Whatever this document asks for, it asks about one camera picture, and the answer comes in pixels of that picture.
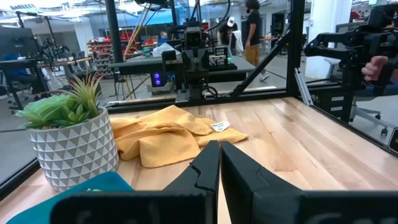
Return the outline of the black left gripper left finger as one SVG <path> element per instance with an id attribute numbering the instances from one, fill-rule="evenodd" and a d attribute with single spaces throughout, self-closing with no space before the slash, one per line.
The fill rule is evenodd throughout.
<path id="1" fill-rule="evenodd" d="M 220 144 L 211 140 L 189 166 L 164 190 L 201 189 L 217 192 L 220 172 Z"/>

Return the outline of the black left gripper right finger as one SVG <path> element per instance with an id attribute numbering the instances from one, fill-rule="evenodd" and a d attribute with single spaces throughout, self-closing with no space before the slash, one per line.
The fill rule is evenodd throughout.
<path id="1" fill-rule="evenodd" d="M 295 223 L 300 189 L 229 142 L 221 143 L 221 179 L 232 223 Z"/>

